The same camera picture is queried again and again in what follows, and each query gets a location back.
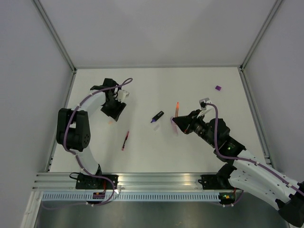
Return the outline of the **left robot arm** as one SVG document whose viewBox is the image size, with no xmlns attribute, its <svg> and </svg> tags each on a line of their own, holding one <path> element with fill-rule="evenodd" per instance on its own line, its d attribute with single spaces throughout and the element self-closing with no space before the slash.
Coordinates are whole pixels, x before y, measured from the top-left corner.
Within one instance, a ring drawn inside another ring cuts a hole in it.
<svg viewBox="0 0 304 228">
<path fill-rule="evenodd" d="M 56 141 L 64 150 L 72 154 L 85 176 L 87 184 L 92 189 L 98 189 L 103 184 L 100 164 L 95 160 L 89 143 L 91 140 L 89 117 L 97 110 L 118 121 L 126 107 L 124 100 L 129 92 L 123 86 L 131 83 L 132 78 L 118 84 L 111 78 L 106 78 L 102 85 L 94 85 L 89 94 L 74 108 L 61 108 L 57 116 Z"/>
</svg>

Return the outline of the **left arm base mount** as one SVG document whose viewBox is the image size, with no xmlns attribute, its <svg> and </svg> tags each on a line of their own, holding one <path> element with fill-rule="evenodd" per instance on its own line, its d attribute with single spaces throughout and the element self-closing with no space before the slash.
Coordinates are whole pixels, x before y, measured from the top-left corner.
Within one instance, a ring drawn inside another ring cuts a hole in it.
<svg viewBox="0 0 304 228">
<path fill-rule="evenodd" d="M 94 178 L 79 172 L 73 172 L 69 175 L 71 179 L 76 180 L 76 189 L 78 190 L 112 190 L 113 186 L 109 180 Z"/>
</svg>

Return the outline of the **orange pencil-like pen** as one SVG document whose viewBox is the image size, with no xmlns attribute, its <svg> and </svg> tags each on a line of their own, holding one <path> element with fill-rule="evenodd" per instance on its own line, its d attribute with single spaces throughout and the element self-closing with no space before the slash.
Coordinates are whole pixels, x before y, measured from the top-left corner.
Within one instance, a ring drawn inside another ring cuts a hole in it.
<svg viewBox="0 0 304 228">
<path fill-rule="evenodd" d="M 177 104 L 176 104 L 175 116 L 174 117 L 178 117 L 178 115 L 179 115 L 179 102 L 177 102 Z"/>
</svg>

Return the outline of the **black purple-tip highlighter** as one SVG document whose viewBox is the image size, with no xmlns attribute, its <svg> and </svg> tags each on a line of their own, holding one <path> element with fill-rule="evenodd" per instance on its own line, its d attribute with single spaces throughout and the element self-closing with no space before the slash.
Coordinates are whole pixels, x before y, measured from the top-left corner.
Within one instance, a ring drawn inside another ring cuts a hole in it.
<svg viewBox="0 0 304 228">
<path fill-rule="evenodd" d="M 164 115 L 163 111 L 158 112 L 151 120 L 151 123 L 158 121 Z"/>
</svg>

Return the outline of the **pink highlighter pen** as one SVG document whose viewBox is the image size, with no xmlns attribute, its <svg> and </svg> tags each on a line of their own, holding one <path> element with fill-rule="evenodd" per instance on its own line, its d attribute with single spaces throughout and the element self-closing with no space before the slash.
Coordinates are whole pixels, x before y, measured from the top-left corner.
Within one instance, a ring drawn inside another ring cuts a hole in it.
<svg viewBox="0 0 304 228">
<path fill-rule="evenodd" d="M 176 123 L 173 121 L 173 116 L 171 117 L 171 125 L 174 132 L 174 135 L 178 136 L 178 129 Z"/>
</svg>

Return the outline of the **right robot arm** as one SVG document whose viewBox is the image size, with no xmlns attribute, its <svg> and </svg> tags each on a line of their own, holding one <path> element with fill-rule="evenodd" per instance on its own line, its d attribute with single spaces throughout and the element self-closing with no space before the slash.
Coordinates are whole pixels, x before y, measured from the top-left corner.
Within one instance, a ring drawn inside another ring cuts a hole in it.
<svg viewBox="0 0 304 228">
<path fill-rule="evenodd" d="M 225 163 L 218 171 L 216 182 L 223 189 L 236 188 L 268 203 L 294 227 L 304 225 L 304 184 L 278 172 L 254 156 L 244 145 L 233 139 L 223 119 L 215 117 L 208 123 L 200 110 L 172 121 L 184 134 L 195 133 L 214 148 Z"/>
</svg>

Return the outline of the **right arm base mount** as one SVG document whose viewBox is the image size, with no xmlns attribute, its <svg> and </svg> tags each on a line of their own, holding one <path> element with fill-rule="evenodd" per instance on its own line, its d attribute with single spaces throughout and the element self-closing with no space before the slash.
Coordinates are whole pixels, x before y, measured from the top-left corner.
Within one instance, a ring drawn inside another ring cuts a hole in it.
<svg viewBox="0 0 304 228">
<path fill-rule="evenodd" d="M 202 174 L 198 183 L 204 190 L 232 190 L 229 178 L 236 168 L 225 164 L 216 174 Z"/>
</svg>

